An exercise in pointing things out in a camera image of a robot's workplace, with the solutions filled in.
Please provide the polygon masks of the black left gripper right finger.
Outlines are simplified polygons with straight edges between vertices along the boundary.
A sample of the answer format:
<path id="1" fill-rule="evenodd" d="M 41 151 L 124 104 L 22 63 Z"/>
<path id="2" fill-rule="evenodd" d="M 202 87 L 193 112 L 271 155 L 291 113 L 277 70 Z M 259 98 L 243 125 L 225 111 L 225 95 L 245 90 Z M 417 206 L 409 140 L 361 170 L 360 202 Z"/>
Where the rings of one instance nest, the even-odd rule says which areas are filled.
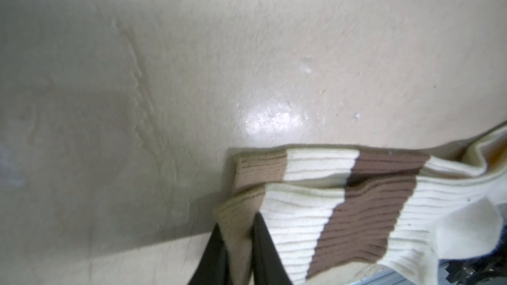
<path id="1" fill-rule="evenodd" d="M 292 285 L 260 212 L 254 216 L 252 238 L 254 284 Z"/>

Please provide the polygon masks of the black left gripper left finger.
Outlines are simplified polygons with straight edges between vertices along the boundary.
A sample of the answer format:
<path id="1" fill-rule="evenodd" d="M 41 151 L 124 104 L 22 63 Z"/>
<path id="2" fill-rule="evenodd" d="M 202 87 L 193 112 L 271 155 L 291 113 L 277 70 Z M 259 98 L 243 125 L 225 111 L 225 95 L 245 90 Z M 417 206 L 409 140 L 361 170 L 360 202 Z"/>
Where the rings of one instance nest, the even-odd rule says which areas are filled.
<path id="1" fill-rule="evenodd" d="M 230 283 L 228 253 L 219 225 L 216 224 L 201 261 L 188 285 L 228 285 Z"/>

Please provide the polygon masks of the cream brown striped sock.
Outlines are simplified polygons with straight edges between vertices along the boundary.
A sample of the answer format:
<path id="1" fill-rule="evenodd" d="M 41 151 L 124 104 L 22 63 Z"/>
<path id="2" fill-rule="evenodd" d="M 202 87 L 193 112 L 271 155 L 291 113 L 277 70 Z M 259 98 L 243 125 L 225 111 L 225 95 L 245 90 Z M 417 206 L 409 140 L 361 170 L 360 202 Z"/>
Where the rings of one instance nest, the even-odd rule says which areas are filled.
<path id="1" fill-rule="evenodd" d="M 344 147 L 293 147 L 249 153 L 236 159 L 235 191 L 263 183 L 307 182 L 321 186 L 338 179 L 351 184 L 387 175 L 423 175 L 468 179 L 500 168 L 506 152 L 506 127 L 472 142 L 458 161 L 445 160 L 413 150 L 349 149 Z"/>
<path id="2" fill-rule="evenodd" d="M 220 206 L 215 215 L 229 256 L 234 284 L 248 284 L 251 231 L 263 216 L 289 280 L 302 284 L 351 262 L 389 267 L 416 284 L 436 284 L 441 259 L 486 254 L 486 245 L 459 250 L 443 235 L 442 223 L 472 208 L 490 222 L 469 231 L 499 233 L 502 220 L 488 195 L 505 175 L 438 179 L 398 175 L 347 188 L 311 188 L 268 183 Z"/>

